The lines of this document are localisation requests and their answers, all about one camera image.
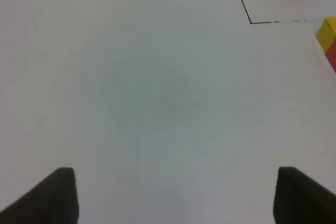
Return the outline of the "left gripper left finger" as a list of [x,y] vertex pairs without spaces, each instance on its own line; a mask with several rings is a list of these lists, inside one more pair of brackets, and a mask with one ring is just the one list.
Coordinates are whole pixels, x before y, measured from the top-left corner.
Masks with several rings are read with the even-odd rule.
[[78,223],[75,171],[60,167],[1,211],[1,223]]

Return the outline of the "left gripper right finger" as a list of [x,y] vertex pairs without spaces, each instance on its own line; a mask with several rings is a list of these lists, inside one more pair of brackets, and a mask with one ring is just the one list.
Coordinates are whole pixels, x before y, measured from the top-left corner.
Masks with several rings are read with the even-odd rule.
[[275,223],[335,223],[335,194],[295,167],[280,167],[273,204]]

